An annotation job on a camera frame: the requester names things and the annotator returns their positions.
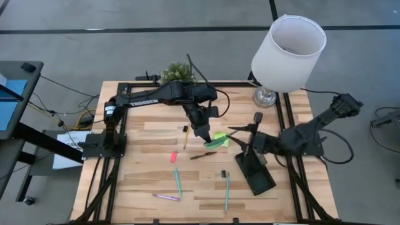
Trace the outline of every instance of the table lamp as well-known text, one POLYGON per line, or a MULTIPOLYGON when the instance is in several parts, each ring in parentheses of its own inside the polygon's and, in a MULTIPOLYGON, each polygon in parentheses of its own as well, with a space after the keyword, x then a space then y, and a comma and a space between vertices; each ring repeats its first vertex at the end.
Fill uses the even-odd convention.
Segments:
POLYGON ((266 108, 275 103, 276 92, 304 87, 326 45, 324 30, 302 16, 283 15, 271 26, 251 62, 251 71, 262 85, 253 100, 266 108))

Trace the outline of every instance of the wooden tabletop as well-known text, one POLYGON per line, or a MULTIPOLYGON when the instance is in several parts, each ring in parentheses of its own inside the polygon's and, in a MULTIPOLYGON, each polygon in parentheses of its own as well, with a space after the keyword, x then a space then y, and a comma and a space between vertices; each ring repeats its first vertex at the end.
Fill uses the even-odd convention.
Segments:
MULTIPOLYGON (((118 82, 103 82, 95 121, 103 119, 104 103, 116 94, 118 82)), ((133 91, 152 89, 149 87, 134 87, 133 91)), ((222 118, 210 119, 210 134, 223 131, 229 132, 228 126, 245 126, 253 121, 255 112, 264 114, 259 130, 270 135, 278 135, 280 131, 276 107, 261 109, 254 105, 253 87, 219 87, 231 98, 231 107, 222 118)), ((296 124, 312 119, 311 108, 307 94, 295 91, 290 94, 292 110, 296 124)), ((282 108, 286 126, 289 126, 283 97, 282 108)), ((220 111, 227 107, 226 97, 219 94, 213 102, 220 111)), ((286 168, 281 167, 272 154, 265 155, 267 168, 277 186, 253 196, 249 186, 234 160, 241 152, 240 147, 229 143, 229 147, 218 147, 215 155, 189 160, 190 157, 206 153, 203 140, 194 137, 190 132, 187 148, 183 150, 185 134, 178 130, 189 119, 181 106, 166 106, 155 104, 146 107, 136 107, 127 112, 127 146, 126 154, 119 167, 116 197, 112 212, 112 223, 150 223, 160 219, 161 223, 231 223, 233 218, 239 218, 241 223, 295 222, 296 217, 293 199, 286 168), (170 163, 171 153, 177 151, 176 162, 170 163), (163 194, 179 197, 174 177, 175 168, 179 171, 182 199, 180 202, 153 197, 152 194, 163 194), (224 214, 226 179, 221 177, 221 171, 230 172, 229 206, 224 214)), ((103 123, 97 123, 93 132, 100 133, 105 128, 103 123)), ((238 132, 235 137, 246 141, 247 132, 238 132)), ((322 207, 336 217, 336 207, 325 166, 315 157, 304 157, 304 166, 311 192, 322 207)), ((72 219, 84 211, 88 187, 93 175, 97 159, 84 162, 81 180, 76 193, 72 219)), ((95 177, 91 198, 98 190, 101 175, 101 165, 95 177)), ((303 217, 306 218, 304 198, 299 190, 303 217)), ((108 199, 106 193, 101 218, 105 217, 108 199)))

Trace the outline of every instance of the green plant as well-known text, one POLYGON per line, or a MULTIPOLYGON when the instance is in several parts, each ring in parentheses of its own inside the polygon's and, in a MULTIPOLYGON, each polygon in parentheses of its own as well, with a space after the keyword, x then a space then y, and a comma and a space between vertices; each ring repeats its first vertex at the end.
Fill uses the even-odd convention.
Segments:
POLYGON ((161 84, 171 81, 185 81, 195 83, 194 73, 190 73, 190 65, 180 62, 172 62, 168 69, 161 72, 161 84))

